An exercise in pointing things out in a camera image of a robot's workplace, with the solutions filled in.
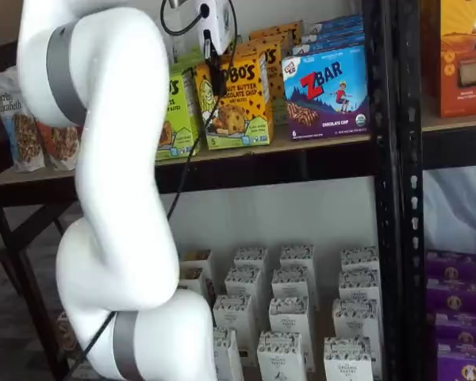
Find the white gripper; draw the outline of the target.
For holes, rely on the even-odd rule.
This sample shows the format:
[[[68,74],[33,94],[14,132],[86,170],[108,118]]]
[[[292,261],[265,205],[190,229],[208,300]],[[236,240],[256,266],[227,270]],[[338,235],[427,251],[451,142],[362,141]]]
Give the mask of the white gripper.
[[[199,0],[197,11],[202,16],[198,22],[200,48],[209,68],[213,94],[225,94],[225,80],[221,70],[221,57],[232,42],[232,7],[228,0]]]

